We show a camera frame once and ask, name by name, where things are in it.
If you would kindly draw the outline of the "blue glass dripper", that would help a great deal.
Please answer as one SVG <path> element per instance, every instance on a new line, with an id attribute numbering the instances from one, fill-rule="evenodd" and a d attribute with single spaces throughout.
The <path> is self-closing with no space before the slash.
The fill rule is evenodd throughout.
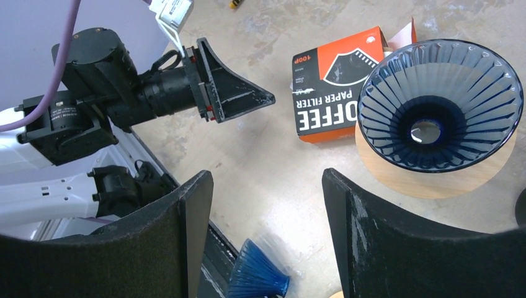
<path id="1" fill-rule="evenodd" d="M 360 92 L 358 125 L 387 162 L 447 173 L 496 153 L 524 108 L 522 83 L 499 54 L 456 39 L 420 41 L 381 61 Z"/>
<path id="2" fill-rule="evenodd" d="M 234 262 L 227 297 L 285 297 L 290 276 L 282 272 L 251 239 L 246 239 Z"/>

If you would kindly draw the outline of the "red black coffee carafe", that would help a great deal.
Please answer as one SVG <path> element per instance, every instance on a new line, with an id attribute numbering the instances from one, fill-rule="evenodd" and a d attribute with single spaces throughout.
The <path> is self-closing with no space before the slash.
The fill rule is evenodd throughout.
<path id="1" fill-rule="evenodd" d="M 515 203 L 514 209 L 515 221 L 518 226 L 525 225 L 525 198 L 520 197 Z"/>

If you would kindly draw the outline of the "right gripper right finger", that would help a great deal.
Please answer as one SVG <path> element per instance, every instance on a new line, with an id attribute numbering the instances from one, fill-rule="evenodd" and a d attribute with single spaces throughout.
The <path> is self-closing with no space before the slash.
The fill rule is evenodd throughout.
<path id="1" fill-rule="evenodd" d="M 490 234 L 413 214 L 324 170 L 344 297 L 524 297 L 525 227 Z"/>

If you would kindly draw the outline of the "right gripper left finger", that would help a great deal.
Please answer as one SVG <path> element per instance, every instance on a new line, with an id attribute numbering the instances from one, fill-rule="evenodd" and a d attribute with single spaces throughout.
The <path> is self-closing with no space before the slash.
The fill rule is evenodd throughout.
<path id="1" fill-rule="evenodd" d="M 90 235 L 1 237 L 2 297 L 195 297 L 213 197 L 203 170 Z"/>

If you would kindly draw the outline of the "yellow handled pliers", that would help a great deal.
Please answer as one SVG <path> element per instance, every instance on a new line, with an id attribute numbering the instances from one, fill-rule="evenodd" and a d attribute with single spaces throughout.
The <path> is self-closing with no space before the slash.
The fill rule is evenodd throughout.
<path id="1" fill-rule="evenodd" d="M 229 7 L 231 9 L 237 9 L 243 2 L 244 0 L 231 0 L 229 3 Z"/>

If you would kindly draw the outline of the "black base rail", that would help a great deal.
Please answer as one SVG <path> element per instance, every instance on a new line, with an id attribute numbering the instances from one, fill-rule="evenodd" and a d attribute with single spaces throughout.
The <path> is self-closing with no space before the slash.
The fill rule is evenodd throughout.
<path id="1" fill-rule="evenodd" d="M 135 133 L 118 132 L 120 153 L 135 162 L 141 203 L 155 199 L 174 204 L 176 220 L 164 225 L 179 237 L 178 264 L 187 297 L 226 297 L 237 250 L 210 221 L 213 176 L 201 170 L 184 183 L 177 182 Z"/>

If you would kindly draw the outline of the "orange coffee filter box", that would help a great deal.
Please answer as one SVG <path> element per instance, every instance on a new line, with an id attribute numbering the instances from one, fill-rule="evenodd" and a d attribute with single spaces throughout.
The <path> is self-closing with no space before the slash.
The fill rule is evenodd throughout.
<path id="1" fill-rule="evenodd" d="M 291 90 L 298 138 L 321 143 L 353 136 L 365 80 L 384 57 L 416 40 L 411 20 L 391 38 L 376 26 L 296 54 Z"/>

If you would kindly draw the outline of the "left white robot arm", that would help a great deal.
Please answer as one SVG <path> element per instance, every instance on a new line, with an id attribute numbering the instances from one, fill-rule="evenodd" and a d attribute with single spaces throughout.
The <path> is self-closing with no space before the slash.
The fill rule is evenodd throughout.
<path id="1" fill-rule="evenodd" d="M 3 236 L 48 240 L 48 223 L 124 217 L 173 191 L 176 181 L 152 156 L 130 153 L 135 125 L 191 108 L 221 123 L 275 103 L 205 38 L 139 73 L 117 33 L 101 27 L 73 35 L 61 82 L 40 117 L 1 134 Z M 40 178 L 4 182 L 27 173 Z"/>

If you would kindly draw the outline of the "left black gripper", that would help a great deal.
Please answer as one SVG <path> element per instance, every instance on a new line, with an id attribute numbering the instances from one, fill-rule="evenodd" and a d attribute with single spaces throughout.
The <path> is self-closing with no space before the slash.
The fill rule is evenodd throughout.
<path id="1" fill-rule="evenodd" d="M 196 107 L 221 123 L 275 104 L 274 94 L 229 69 L 206 38 L 183 52 L 168 50 L 141 75 L 141 122 Z"/>

